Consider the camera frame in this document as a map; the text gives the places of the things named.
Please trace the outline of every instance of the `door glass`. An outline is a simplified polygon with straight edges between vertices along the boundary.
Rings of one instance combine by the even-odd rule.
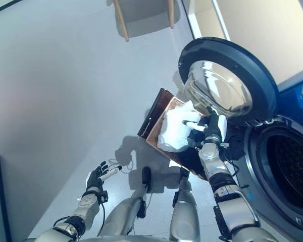
[[[205,60],[191,65],[184,92],[204,114],[208,113],[207,106],[214,106],[229,118],[248,113],[253,105],[250,92],[234,73]]]

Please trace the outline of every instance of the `robot leg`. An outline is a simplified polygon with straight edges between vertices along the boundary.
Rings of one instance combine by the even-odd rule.
[[[187,177],[183,177],[173,201],[174,211],[169,237],[172,241],[200,241],[196,203],[191,191],[191,183]]]
[[[146,193],[150,186],[150,169],[142,170],[142,185],[131,196],[119,203],[110,213],[101,231],[104,235],[127,235],[133,228],[136,217],[146,215]]]

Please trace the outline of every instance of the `washing machine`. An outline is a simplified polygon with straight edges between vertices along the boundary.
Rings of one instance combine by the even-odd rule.
[[[249,51],[209,37],[189,43],[178,67],[195,108],[206,113],[210,105],[227,116],[227,154],[250,203],[274,228],[303,241],[303,79],[278,89]]]

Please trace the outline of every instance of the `washing machine door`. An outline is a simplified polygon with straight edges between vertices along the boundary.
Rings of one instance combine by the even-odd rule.
[[[254,126],[277,112],[277,86],[266,67],[249,51],[220,38],[186,45],[178,63],[185,95],[196,109],[213,106],[238,126]]]

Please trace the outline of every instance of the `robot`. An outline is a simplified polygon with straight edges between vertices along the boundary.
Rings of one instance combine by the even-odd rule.
[[[226,116],[208,108],[210,117],[206,125],[183,123],[204,132],[205,140],[198,151],[206,177],[212,187],[216,206],[214,213],[222,241],[233,242],[277,242],[266,230],[260,227],[259,218],[249,204],[242,189],[236,184],[224,161],[219,157],[227,131]],[[92,227],[99,206],[108,201],[108,193],[103,190],[104,181],[121,169],[117,166],[108,170],[101,163],[89,176],[86,191],[78,207],[64,222],[58,223],[41,234],[35,242],[73,242],[79,241],[86,230]],[[169,240],[143,235],[128,235],[133,229],[136,217],[144,218],[146,213],[146,193],[152,179],[150,169],[142,170],[142,184],[131,196],[118,204],[105,221],[98,237],[85,242],[105,241],[201,241],[199,221],[188,172],[181,169],[179,189],[175,193],[173,216]]]

